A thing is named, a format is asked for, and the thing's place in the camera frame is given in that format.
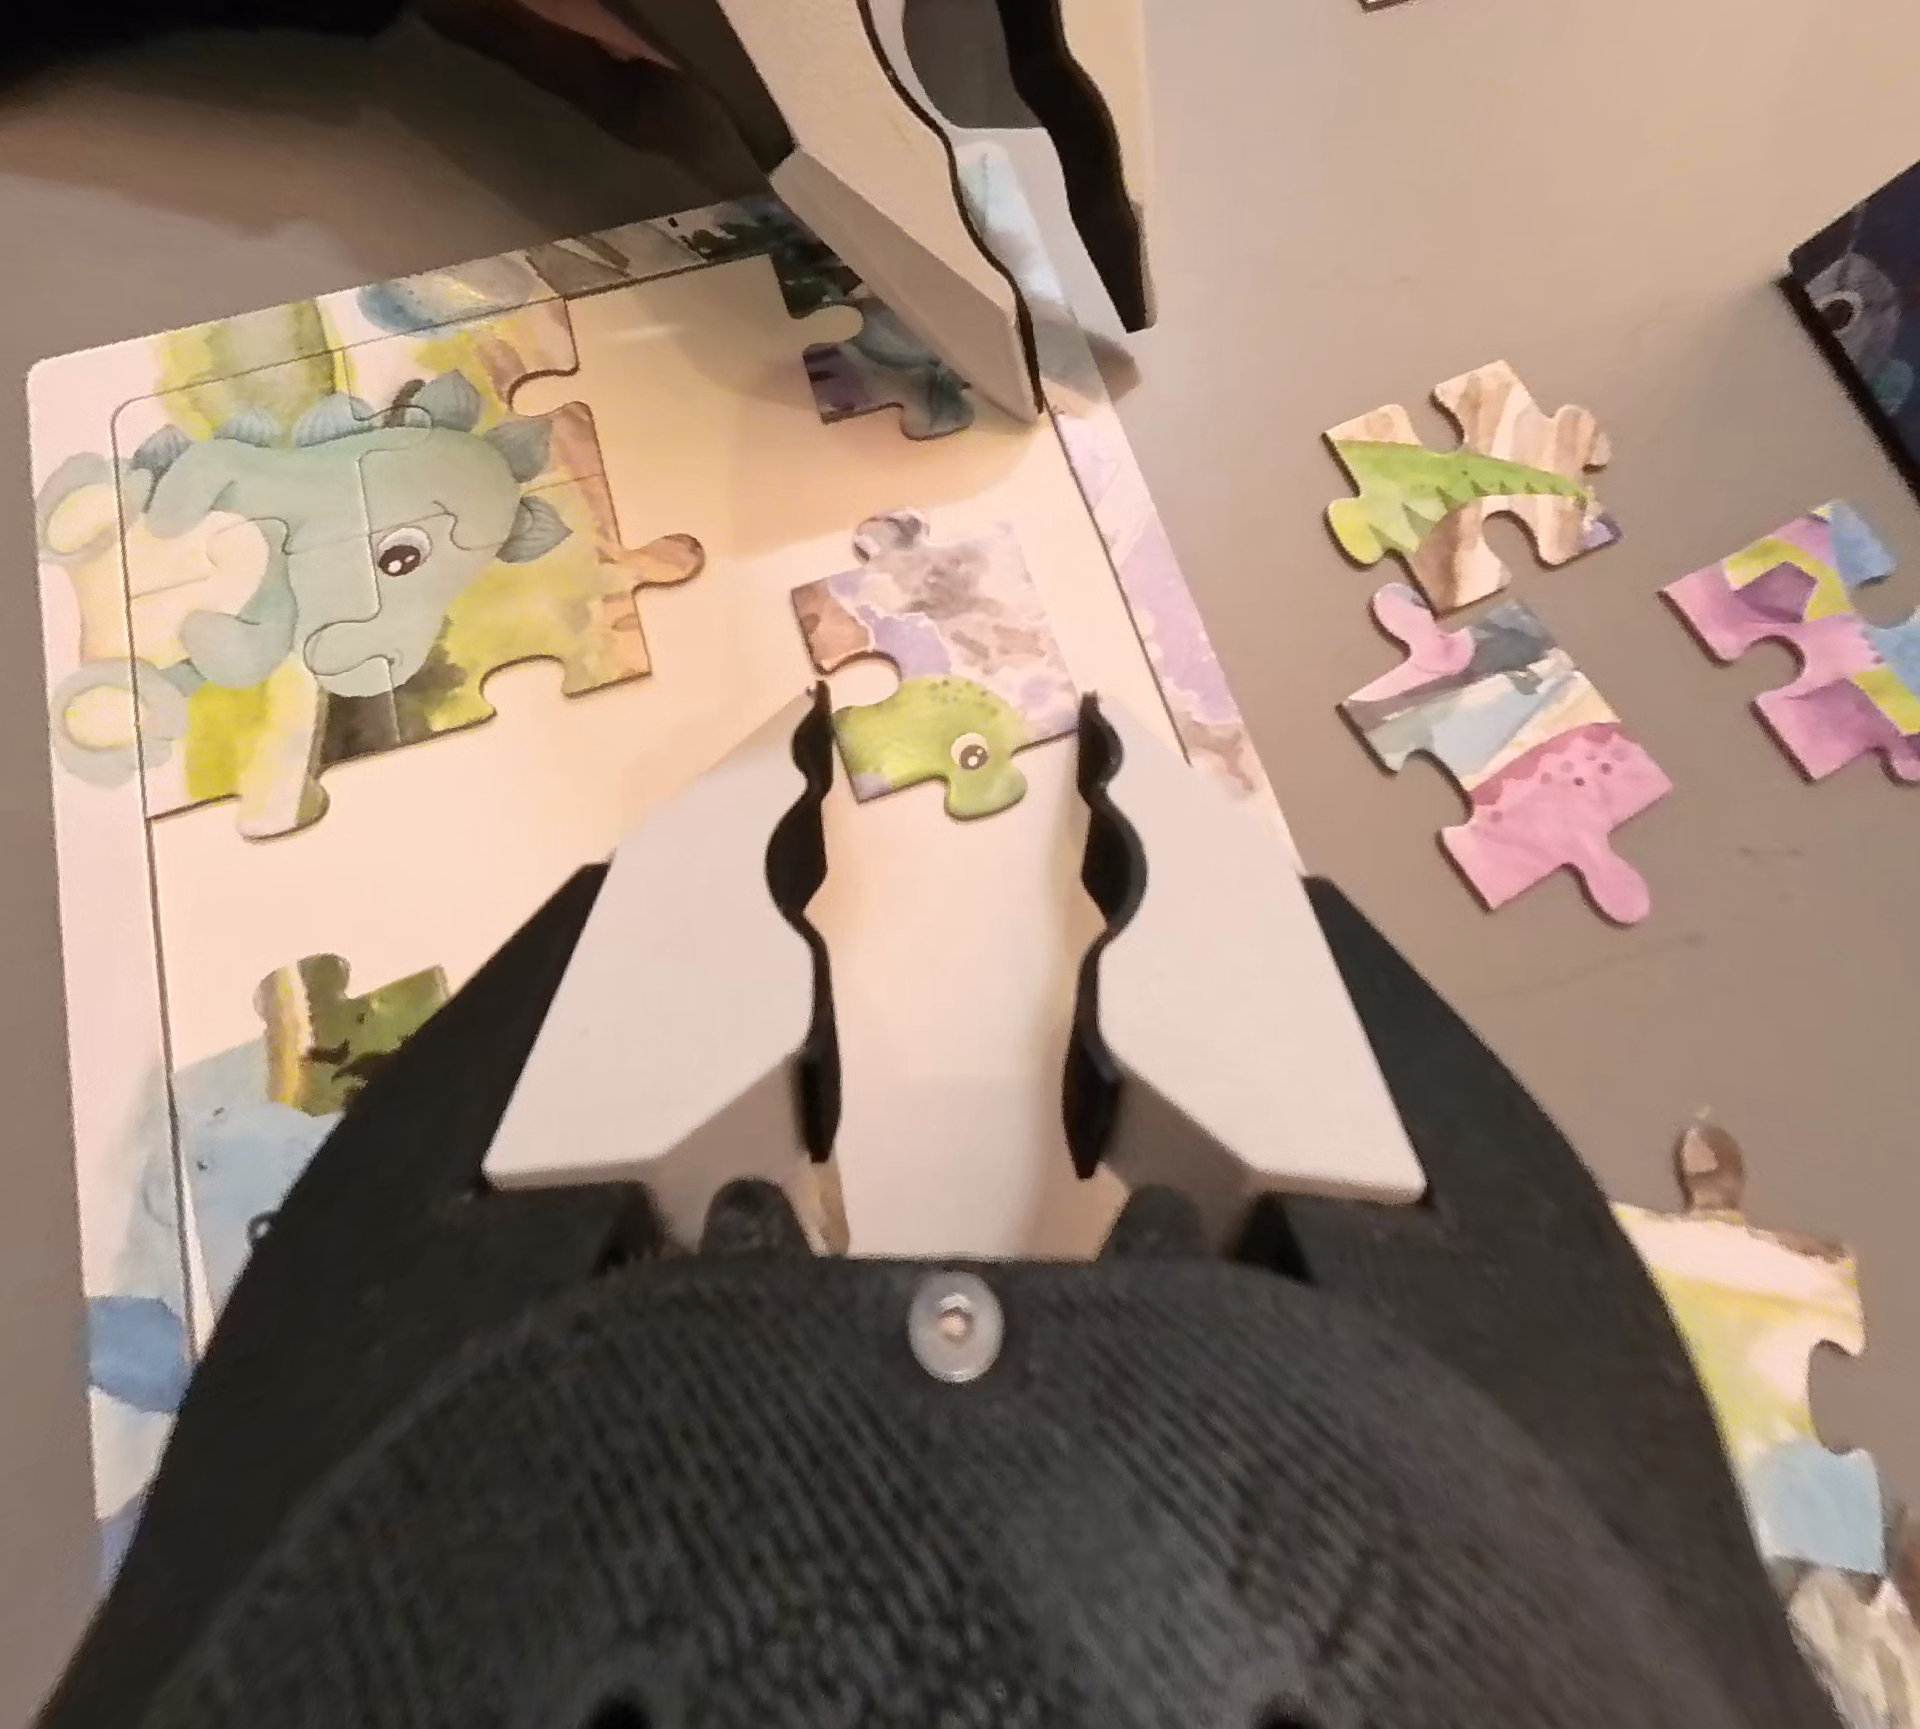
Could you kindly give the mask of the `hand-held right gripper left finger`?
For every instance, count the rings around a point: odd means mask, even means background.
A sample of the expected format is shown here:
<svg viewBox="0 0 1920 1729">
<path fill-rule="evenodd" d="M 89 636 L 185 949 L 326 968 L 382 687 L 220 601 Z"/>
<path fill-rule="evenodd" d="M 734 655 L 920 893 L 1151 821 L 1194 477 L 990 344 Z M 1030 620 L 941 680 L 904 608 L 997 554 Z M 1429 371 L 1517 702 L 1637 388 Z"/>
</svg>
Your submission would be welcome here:
<svg viewBox="0 0 1920 1729">
<path fill-rule="evenodd" d="M 835 1141 L 824 687 L 739 739 L 611 852 L 500 1118 L 492 1188 L 635 1185 L 666 1229 L 722 1188 L 779 1188 L 822 1226 Z"/>
</svg>

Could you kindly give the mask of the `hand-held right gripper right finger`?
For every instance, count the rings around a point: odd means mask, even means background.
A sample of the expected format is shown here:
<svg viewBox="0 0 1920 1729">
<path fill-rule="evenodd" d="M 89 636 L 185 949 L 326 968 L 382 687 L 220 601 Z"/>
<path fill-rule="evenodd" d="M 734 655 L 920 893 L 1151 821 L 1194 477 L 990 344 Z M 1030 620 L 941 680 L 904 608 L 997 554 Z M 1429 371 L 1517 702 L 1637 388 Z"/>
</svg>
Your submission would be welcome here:
<svg viewBox="0 0 1920 1729">
<path fill-rule="evenodd" d="M 1093 693 L 1073 786 L 1097 913 L 1067 1023 L 1073 1175 L 1172 1188 L 1208 1237 L 1269 1194 L 1417 1202 L 1428 1177 L 1284 840 Z"/>
</svg>

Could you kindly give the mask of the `pink spotted back puzzle piece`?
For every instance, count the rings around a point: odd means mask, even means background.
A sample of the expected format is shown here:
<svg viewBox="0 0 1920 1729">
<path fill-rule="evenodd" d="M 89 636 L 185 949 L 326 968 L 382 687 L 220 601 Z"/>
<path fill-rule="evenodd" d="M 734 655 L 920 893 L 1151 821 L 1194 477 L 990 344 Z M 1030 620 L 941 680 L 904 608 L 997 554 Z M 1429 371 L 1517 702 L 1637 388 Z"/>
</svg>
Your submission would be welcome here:
<svg viewBox="0 0 1920 1729">
<path fill-rule="evenodd" d="M 1647 881 L 1615 831 L 1671 779 L 1548 623 L 1504 600 L 1448 626 L 1410 584 L 1375 589 L 1370 613 L 1402 658 L 1340 712 L 1383 769 L 1424 755 L 1448 773 L 1466 810 L 1438 840 L 1476 901 L 1500 909 L 1568 872 L 1604 921 L 1645 921 Z"/>
</svg>

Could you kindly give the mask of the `teal baby dinosaur corner piece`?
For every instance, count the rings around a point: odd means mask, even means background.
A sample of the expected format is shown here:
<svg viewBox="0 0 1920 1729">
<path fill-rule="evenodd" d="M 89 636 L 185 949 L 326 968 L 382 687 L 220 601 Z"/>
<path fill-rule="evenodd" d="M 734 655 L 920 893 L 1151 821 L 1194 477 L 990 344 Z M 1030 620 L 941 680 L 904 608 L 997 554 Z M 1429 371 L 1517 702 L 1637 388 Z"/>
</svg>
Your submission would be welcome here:
<svg viewBox="0 0 1920 1729">
<path fill-rule="evenodd" d="M 822 309 L 855 316 L 852 335 L 832 344 L 805 344 L 804 367 L 818 414 L 826 421 L 896 410 L 899 432 L 910 440 L 936 440 L 966 430 L 976 420 L 967 383 L 899 321 L 899 316 L 828 250 L 801 231 L 772 252 L 779 293 L 794 317 Z"/>
</svg>

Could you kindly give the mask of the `white puzzle tray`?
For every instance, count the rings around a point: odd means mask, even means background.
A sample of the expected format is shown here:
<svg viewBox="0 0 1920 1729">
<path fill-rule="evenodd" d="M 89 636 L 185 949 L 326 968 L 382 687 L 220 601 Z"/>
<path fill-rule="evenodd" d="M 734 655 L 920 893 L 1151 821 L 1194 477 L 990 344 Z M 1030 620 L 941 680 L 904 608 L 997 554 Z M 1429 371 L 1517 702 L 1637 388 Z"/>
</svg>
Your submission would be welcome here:
<svg viewBox="0 0 1920 1729">
<path fill-rule="evenodd" d="M 1131 690 L 1153 680 L 1146 699 L 1187 762 L 1285 830 L 1003 149 L 967 146 L 963 181 L 1002 216 L 1042 313 L 1035 421 L 983 398 L 970 427 L 936 440 L 906 437 L 891 407 L 822 420 L 804 346 L 857 321 L 789 316 L 770 252 L 805 230 L 772 197 L 375 279 L 457 274 L 492 296 L 566 301 L 579 365 L 524 383 L 515 406 L 586 403 L 628 536 L 687 532 L 705 551 L 697 578 L 640 595 L 645 677 L 566 695 L 553 662 L 507 665 L 487 680 L 487 720 L 332 766 L 320 819 L 269 840 L 240 836 L 230 804 L 150 821 L 50 755 L 98 1591 L 215 1312 L 189 1231 L 178 1073 L 250 1043 L 258 982 L 305 954 L 340 954 L 356 992 L 428 966 L 455 989 L 601 826 L 680 786 L 761 698 L 818 672 L 789 589 L 852 545 L 855 516 L 911 502 L 944 538 L 1008 522 L 1065 662 L 1114 662 Z"/>
</svg>

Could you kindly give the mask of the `jigsaw puzzle pieces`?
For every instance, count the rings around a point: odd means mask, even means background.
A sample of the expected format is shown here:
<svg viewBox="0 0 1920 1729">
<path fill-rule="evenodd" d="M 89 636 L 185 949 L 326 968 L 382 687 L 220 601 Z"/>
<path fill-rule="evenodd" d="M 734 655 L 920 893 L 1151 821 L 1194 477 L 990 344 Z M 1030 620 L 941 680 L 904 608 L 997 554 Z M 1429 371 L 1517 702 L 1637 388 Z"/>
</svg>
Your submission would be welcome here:
<svg viewBox="0 0 1920 1729">
<path fill-rule="evenodd" d="M 1431 0 L 1358 0 L 1370 11 Z M 1691 1342 L 1788 1633 L 1844 1725 L 1916 1725 L 1916 1578 L 1874 1458 L 1811 1422 L 1858 1356 L 1858 1248 L 1916 1231 L 1916 525 L 1774 311 L 1853 101 L 1916 99 L 1916 0 L 1440 0 L 1375 26 L 1340 101 L 1329 282 L 1411 233 L 1453 355 L 1326 427 L 1328 533 L 1443 623 L 1524 601 L 1671 779 L 1615 830 L 1647 916 L 1548 970 L 1559 1085 L 1688 1115 L 1679 1209 L 1617 1216 Z"/>
</svg>

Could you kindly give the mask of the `joined green dinosaur puzzle pieces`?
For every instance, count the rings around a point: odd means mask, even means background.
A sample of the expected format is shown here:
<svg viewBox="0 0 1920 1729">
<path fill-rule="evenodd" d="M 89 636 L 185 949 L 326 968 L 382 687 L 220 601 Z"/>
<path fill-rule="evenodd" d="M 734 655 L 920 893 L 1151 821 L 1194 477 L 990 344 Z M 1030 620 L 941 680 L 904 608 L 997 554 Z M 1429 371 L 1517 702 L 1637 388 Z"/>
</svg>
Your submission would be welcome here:
<svg viewBox="0 0 1920 1729">
<path fill-rule="evenodd" d="M 566 695 L 652 667 L 641 594 L 692 533 L 620 523 L 566 301 L 375 282 L 40 369 L 33 509 L 50 755 L 145 819 L 313 826 L 323 773 L 462 732 L 487 680 Z"/>
</svg>

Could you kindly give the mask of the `animal picture board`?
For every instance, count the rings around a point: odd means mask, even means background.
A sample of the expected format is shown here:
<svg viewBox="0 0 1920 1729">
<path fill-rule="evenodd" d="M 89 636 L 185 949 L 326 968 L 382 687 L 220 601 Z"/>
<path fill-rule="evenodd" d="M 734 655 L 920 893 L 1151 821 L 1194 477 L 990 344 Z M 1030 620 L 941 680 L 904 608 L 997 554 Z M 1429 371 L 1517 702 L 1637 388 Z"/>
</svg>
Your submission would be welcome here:
<svg viewBox="0 0 1920 1729">
<path fill-rule="evenodd" d="M 1782 290 L 1808 335 L 1917 491 L 1917 163 L 1789 253 Z"/>
</svg>

